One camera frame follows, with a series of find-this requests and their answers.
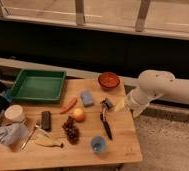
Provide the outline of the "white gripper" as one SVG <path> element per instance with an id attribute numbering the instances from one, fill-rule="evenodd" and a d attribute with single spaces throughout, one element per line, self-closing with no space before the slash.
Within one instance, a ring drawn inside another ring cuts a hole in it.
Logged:
<path id="1" fill-rule="evenodd" d="M 147 94 L 144 91 L 142 91 L 139 87 L 136 87 L 127 94 L 126 99 L 122 98 L 115 105 L 114 111 L 118 112 L 124 109 L 127 105 L 127 107 L 132 113 L 132 116 L 136 118 L 142 114 L 142 112 L 150 105 L 152 101 L 159 99 L 162 96 L 162 93 L 152 95 Z"/>

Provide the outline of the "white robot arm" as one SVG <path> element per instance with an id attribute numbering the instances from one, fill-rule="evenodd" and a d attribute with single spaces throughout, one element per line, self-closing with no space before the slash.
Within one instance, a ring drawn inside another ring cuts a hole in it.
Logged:
<path id="1" fill-rule="evenodd" d="M 136 118 L 157 99 L 189 105 L 189 80 L 178 79 L 168 71 L 145 70 L 137 86 L 118 102 L 114 111 L 127 109 Z"/>

